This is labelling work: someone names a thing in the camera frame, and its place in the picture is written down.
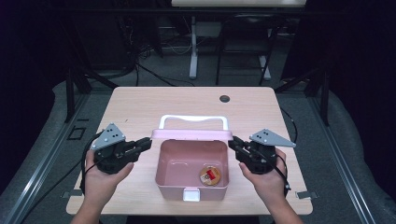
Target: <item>red label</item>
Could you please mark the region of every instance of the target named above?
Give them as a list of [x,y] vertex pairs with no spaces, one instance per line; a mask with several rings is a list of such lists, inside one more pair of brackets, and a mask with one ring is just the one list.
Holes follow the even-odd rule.
[[209,175],[210,180],[216,178],[215,174],[213,174],[213,172],[211,170],[206,171],[207,175]]

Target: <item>open box lid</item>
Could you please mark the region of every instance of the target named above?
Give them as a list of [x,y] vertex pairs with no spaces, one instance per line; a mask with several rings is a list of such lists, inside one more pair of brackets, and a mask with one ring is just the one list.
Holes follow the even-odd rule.
[[[186,121],[199,122],[208,119],[221,119],[222,130],[190,130],[190,129],[165,129],[167,119],[184,119]],[[222,116],[183,116],[164,115],[160,120],[160,127],[152,131],[153,139],[176,139],[176,140],[233,140],[233,133],[228,130],[228,120]]]

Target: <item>person's left hand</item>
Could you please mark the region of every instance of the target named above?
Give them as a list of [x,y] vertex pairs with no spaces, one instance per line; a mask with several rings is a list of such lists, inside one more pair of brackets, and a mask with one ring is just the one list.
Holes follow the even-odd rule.
[[[93,158],[94,152],[88,150],[85,165],[86,170],[94,165]],[[131,173],[133,168],[134,164],[130,162],[117,174],[109,175],[100,171],[96,165],[93,166],[85,175],[84,203],[97,206],[97,208],[102,210],[108,201],[110,201],[116,191],[117,185]]]

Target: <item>pink box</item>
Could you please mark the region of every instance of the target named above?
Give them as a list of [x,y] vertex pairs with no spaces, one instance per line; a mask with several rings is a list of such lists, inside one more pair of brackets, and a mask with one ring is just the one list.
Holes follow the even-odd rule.
[[[160,148],[155,181],[163,197],[167,200],[183,200],[189,202],[220,201],[224,198],[230,182],[228,169],[228,146],[223,140],[232,140],[233,134],[228,130],[228,124],[223,130],[165,130],[163,122],[166,119],[195,118],[218,119],[227,122],[224,117],[191,117],[169,116],[162,120],[160,129],[154,130],[152,138],[166,139]],[[201,182],[200,172],[208,167],[216,167],[221,175],[215,186],[206,186]]]

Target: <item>white desk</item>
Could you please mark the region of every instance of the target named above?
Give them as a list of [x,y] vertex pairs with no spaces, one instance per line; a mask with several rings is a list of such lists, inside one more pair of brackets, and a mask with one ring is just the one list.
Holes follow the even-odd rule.
[[[223,103],[221,95],[231,101]],[[126,141],[150,137],[158,129],[164,114],[223,116],[228,119],[233,135],[248,141],[248,137],[263,128],[268,128],[288,138],[281,111],[274,91],[270,88],[211,88],[211,87],[132,87],[116,88],[98,127],[105,129],[114,122],[126,135]],[[203,122],[194,124],[193,129],[216,130],[220,123]],[[153,139],[151,149],[140,155],[131,174],[117,187],[105,206],[103,214],[147,215],[147,216],[257,216],[269,212],[253,185],[246,180],[238,166],[235,152],[228,150],[230,183],[222,201],[183,202],[163,198],[156,185],[155,175],[163,140]],[[312,212],[312,203],[298,199],[295,191],[306,191],[303,176],[294,154],[294,149],[280,147],[287,154],[289,182],[292,191],[287,200],[297,214]],[[83,196],[72,196],[67,212],[75,214]]]
[[[172,0],[173,7],[305,7],[306,0]],[[197,78],[198,51],[196,48],[196,22],[191,18],[191,63],[190,79]],[[261,66],[265,57],[260,57]],[[264,80],[270,80],[269,69],[264,73]]]

